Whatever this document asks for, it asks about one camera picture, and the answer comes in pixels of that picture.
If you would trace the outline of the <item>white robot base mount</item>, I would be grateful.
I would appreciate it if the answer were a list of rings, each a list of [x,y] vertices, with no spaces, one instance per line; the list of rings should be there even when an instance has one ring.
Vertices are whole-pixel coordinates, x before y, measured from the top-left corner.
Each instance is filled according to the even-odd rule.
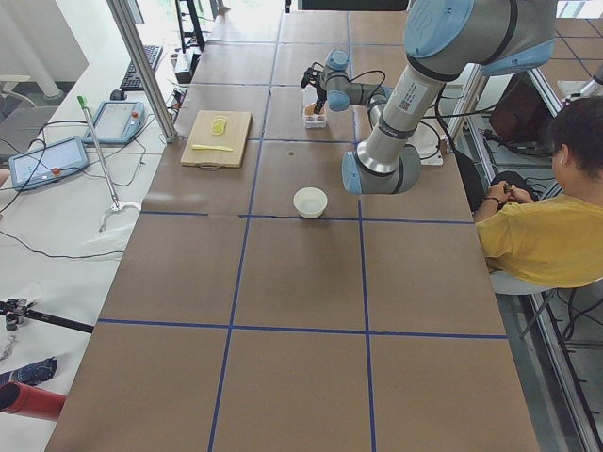
[[[422,120],[410,139],[418,151],[423,166],[442,166],[444,164],[442,141],[443,132],[435,120]]]

